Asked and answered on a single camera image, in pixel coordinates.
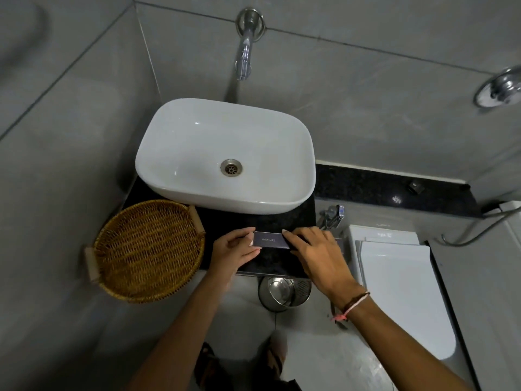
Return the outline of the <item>small dark box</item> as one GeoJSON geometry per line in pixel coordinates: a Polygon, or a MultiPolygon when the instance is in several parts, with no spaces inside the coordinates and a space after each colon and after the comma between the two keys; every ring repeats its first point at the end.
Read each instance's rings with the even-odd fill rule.
{"type": "Polygon", "coordinates": [[[251,240],[250,247],[297,250],[297,247],[285,238],[283,234],[252,231],[243,237],[251,240]]]}

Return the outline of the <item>red thread wristband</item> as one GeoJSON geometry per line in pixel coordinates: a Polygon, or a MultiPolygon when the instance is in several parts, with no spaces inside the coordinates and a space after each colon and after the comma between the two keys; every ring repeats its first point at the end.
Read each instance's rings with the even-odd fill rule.
{"type": "Polygon", "coordinates": [[[346,307],[344,308],[344,311],[340,314],[336,314],[335,312],[335,306],[331,302],[331,320],[335,323],[342,322],[342,321],[348,321],[350,312],[356,308],[362,301],[364,301],[368,296],[370,296],[370,291],[365,291],[363,294],[356,296],[353,298],[346,307]]]}

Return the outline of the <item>person's right sandalled foot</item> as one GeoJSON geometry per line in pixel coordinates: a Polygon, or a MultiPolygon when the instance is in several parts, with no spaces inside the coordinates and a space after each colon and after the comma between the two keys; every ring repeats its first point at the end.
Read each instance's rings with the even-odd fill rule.
{"type": "Polygon", "coordinates": [[[282,331],[276,329],[270,335],[265,350],[266,366],[269,369],[270,377],[273,380],[281,380],[287,353],[287,337],[282,331]]]}

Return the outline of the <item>person's left forearm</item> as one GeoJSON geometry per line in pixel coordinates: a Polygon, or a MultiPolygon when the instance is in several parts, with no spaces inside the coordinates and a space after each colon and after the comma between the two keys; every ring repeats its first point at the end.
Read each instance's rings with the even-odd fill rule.
{"type": "Polygon", "coordinates": [[[205,336],[231,283],[232,269],[210,269],[126,391],[186,391],[205,336]]]}

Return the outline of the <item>metal basin drain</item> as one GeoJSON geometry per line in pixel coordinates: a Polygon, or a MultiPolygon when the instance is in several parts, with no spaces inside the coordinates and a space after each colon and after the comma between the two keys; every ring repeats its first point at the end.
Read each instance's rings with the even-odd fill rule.
{"type": "Polygon", "coordinates": [[[236,159],[225,159],[220,164],[220,171],[226,177],[238,177],[243,172],[243,166],[236,159]]]}

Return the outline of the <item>person's sandalled foot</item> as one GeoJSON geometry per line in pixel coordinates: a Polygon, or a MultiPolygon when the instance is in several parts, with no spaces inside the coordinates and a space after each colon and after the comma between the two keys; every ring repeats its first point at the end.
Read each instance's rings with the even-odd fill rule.
{"type": "Polygon", "coordinates": [[[287,353],[287,337],[282,331],[276,329],[270,335],[265,350],[266,366],[269,369],[270,377],[273,380],[281,380],[287,353]]]}
{"type": "Polygon", "coordinates": [[[208,342],[203,342],[193,370],[195,382],[201,391],[206,391],[210,380],[219,372],[220,363],[208,342]]]}

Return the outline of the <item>person's left sandalled foot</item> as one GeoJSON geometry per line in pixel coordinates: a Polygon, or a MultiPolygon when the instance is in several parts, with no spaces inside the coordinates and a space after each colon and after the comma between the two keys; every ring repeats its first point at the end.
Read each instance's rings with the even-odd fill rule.
{"type": "Polygon", "coordinates": [[[201,391],[206,391],[210,380],[219,372],[220,363],[208,342],[203,342],[193,370],[195,382],[201,391]]]}

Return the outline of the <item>chrome wall spout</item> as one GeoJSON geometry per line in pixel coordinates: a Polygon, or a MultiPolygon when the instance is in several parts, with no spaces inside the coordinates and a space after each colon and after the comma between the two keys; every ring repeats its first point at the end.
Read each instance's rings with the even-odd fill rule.
{"type": "Polygon", "coordinates": [[[240,42],[234,68],[237,80],[245,81],[251,74],[253,44],[262,38],[267,27],[261,12],[253,7],[246,7],[238,13],[235,26],[240,42]]]}

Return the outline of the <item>white toilet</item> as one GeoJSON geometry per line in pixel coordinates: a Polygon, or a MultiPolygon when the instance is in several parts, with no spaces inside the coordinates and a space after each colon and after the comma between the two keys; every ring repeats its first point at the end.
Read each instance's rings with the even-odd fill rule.
{"type": "Polygon", "coordinates": [[[431,263],[415,232],[350,225],[346,255],[376,304],[439,360],[454,354],[453,326],[431,263]]]}

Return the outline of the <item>woven wicker basket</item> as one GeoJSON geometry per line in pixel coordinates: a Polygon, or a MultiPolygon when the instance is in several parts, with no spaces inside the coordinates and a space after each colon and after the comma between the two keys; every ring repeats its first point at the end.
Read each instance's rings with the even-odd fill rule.
{"type": "Polygon", "coordinates": [[[175,294],[199,270],[205,229],[194,205],[135,204],[114,216],[83,250],[92,283],[128,303],[175,294]]]}

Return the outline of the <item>person's right hand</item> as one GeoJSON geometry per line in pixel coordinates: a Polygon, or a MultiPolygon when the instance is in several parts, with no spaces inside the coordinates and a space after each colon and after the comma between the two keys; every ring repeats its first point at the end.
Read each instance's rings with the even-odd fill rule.
{"type": "Polygon", "coordinates": [[[322,244],[316,253],[301,255],[294,250],[292,254],[300,260],[306,275],[318,290],[343,312],[348,302],[366,289],[351,274],[332,233],[321,231],[322,244]]]}

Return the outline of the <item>chrome hand spray faucet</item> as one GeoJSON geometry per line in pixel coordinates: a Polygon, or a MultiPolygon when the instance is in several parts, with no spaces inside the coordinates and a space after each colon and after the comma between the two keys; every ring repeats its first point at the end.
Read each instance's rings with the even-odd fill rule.
{"type": "Polygon", "coordinates": [[[341,204],[331,205],[320,211],[318,227],[321,230],[336,229],[344,219],[345,207],[341,204]]]}

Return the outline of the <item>steel waste bin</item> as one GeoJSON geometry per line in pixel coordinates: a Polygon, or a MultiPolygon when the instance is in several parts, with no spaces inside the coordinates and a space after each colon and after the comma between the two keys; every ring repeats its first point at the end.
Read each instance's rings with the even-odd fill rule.
{"type": "Polygon", "coordinates": [[[308,301],[312,283],[307,279],[263,277],[257,294],[261,305],[272,313],[297,308],[308,301]]]}

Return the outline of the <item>person's right forearm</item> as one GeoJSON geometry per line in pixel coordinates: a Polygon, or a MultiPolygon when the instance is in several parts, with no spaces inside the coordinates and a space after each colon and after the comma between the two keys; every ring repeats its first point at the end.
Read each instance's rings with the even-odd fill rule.
{"type": "Polygon", "coordinates": [[[349,316],[398,391],[472,391],[368,296],[349,316]]]}

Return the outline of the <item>person's left hand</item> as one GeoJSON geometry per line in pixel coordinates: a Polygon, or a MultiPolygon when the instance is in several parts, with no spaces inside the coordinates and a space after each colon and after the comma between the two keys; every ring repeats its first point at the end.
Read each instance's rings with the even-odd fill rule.
{"type": "Polygon", "coordinates": [[[238,269],[248,263],[239,261],[250,250],[251,240],[243,236],[255,230],[255,227],[236,229],[215,240],[207,276],[230,283],[238,269]]]}

